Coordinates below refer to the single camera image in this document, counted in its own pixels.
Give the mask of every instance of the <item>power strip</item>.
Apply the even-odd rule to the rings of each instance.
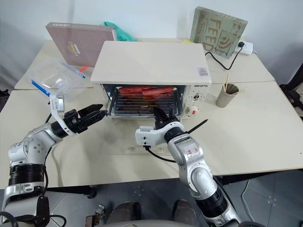
[[[252,43],[241,41],[241,40],[239,42],[244,42],[245,43],[244,46],[243,46],[243,48],[242,48],[242,51],[240,53],[244,54],[244,55],[251,55],[252,52],[253,52],[253,45],[252,45]],[[237,47],[235,48],[234,52],[237,53],[237,52],[239,52],[240,49],[241,48],[238,47],[238,45],[237,45]]]

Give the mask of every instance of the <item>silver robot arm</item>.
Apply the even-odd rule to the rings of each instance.
[[[106,116],[107,111],[100,110],[102,106],[91,105],[78,112],[71,110],[65,113],[63,121],[73,133],[81,133]],[[21,221],[31,218],[37,226],[48,224],[48,199],[44,196],[45,159],[50,148],[66,136],[67,132],[58,122],[45,123],[9,149],[10,178],[4,190],[2,211]]]
[[[184,126],[171,113],[168,117],[161,109],[154,108],[154,115],[155,130],[150,126],[140,126],[135,133],[137,144],[146,148],[167,142],[179,166],[181,182],[189,188],[209,225],[219,227],[232,220],[241,223],[230,201],[213,180],[200,144],[189,133],[183,132]]]

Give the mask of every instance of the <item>toaster oven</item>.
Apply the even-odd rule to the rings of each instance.
[[[101,85],[108,116],[135,118],[153,117],[154,107],[182,119],[196,116],[211,85],[202,45],[182,43],[106,41],[91,81]],[[138,86],[155,94],[122,93]]]

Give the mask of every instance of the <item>white table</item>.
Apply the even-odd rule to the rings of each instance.
[[[276,82],[237,83],[239,93],[226,108],[215,105],[221,84],[211,86],[201,113],[184,120],[187,129],[209,121],[192,133],[215,175],[259,173],[303,167],[303,123]],[[38,90],[13,91],[0,113],[0,188],[7,186],[7,151],[38,127],[49,114],[47,97]],[[102,103],[100,90],[86,89],[66,103],[66,111]],[[177,164],[146,155],[126,154],[135,147],[134,132],[152,120],[112,120],[66,137],[47,160],[49,186],[77,186],[178,177]]]
[[[181,39],[141,39],[141,41],[145,42],[182,42]],[[225,66],[229,67],[235,54],[230,57],[230,59],[225,59],[220,56],[216,56],[216,58],[222,62]],[[52,58],[59,58],[63,59],[62,55],[60,54],[58,48],[56,47],[55,43],[52,40],[47,40],[45,44],[43,45],[42,49],[38,53],[38,55],[35,57],[34,61],[28,68],[25,75],[18,81],[18,83],[15,85],[15,89],[17,90],[31,90],[36,89],[31,83],[30,83],[30,75],[28,71],[49,59]],[[207,63],[209,70],[211,72],[212,76],[212,83],[223,83],[226,80],[227,71],[223,69],[210,55],[206,56]],[[76,69],[81,69],[80,66],[74,66]],[[84,74],[86,74],[88,77],[91,76],[94,68],[90,67],[83,71]],[[260,59],[257,57],[256,54],[252,54],[250,56],[245,56],[242,54],[238,55],[237,60],[235,61],[233,67],[231,70],[229,70],[232,77],[230,82],[231,83],[240,83],[240,82],[264,82],[264,81],[275,81],[275,79],[272,77],[272,75],[267,71],[265,66],[262,64]]]

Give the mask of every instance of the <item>green cloth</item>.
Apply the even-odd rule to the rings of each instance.
[[[137,41],[136,39],[132,38],[132,36],[130,34],[128,34],[127,32],[123,31],[121,28],[119,28],[114,23],[111,23],[111,22],[108,22],[108,21],[104,21],[104,25],[115,28],[118,41],[131,41],[131,42]]]

